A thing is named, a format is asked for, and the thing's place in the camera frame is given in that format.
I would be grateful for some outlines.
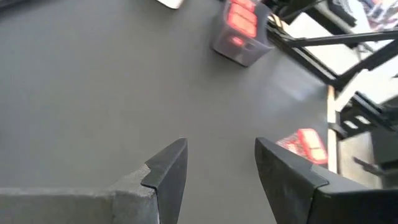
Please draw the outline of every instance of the red and white box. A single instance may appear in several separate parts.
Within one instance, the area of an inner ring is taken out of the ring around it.
[[[294,134],[277,141],[276,144],[314,164],[328,163],[328,154],[314,129],[299,129]]]

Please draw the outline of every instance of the gray tabletop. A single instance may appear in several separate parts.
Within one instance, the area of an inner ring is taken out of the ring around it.
[[[217,0],[43,0],[0,15],[0,187],[107,187],[189,141],[179,223],[274,223],[254,139],[326,139],[326,88],[278,50],[209,48]]]

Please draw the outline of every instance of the clear plastic container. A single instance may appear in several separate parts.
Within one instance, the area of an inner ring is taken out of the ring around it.
[[[211,46],[220,54],[248,67],[273,49],[267,39],[271,10],[252,0],[226,0],[215,19]]]

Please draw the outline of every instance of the gray table surface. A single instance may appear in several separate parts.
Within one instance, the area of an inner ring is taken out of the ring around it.
[[[107,187],[189,141],[179,223],[275,223],[254,139],[326,139],[326,87],[209,48],[217,0],[35,0],[0,15],[0,187]]]

